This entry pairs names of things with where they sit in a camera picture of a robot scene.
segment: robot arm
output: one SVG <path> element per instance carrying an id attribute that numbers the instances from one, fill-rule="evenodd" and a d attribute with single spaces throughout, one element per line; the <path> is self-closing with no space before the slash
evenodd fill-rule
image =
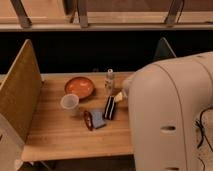
<path id="1" fill-rule="evenodd" d="M 213 106 L 213 52 L 147 65 L 124 92 L 137 171 L 198 171 L 194 123 Z"/>

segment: clear bottle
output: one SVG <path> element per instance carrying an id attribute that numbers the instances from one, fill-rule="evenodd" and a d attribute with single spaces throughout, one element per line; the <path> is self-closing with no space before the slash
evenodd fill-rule
<path id="1" fill-rule="evenodd" d="M 107 96 L 110 96 L 113 94 L 114 85 L 115 85 L 115 81 L 114 81 L 113 69 L 108 69 L 106 74 L 106 79 L 105 79 L 105 89 L 106 89 Z"/>

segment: woven panel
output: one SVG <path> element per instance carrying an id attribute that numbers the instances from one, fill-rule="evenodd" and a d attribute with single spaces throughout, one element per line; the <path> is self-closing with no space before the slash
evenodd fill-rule
<path id="1" fill-rule="evenodd" d="M 41 85 L 32 43 L 26 40 L 0 87 L 0 125 L 13 139 L 18 133 L 25 142 Z"/>

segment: bowl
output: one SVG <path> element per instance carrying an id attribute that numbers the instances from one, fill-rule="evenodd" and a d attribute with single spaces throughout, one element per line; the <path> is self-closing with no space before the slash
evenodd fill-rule
<path id="1" fill-rule="evenodd" d="M 74 77 L 65 84 L 65 93 L 76 94 L 79 99 L 87 98 L 93 91 L 94 84 L 87 77 Z"/>

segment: white cup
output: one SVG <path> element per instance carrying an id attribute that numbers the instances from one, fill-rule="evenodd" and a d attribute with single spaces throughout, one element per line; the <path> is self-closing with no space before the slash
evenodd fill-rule
<path id="1" fill-rule="evenodd" d="M 61 99 L 61 107 L 70 111 L 70 116 L 79 113 L 79 97 L 75 94 L 66 94 Z"/>

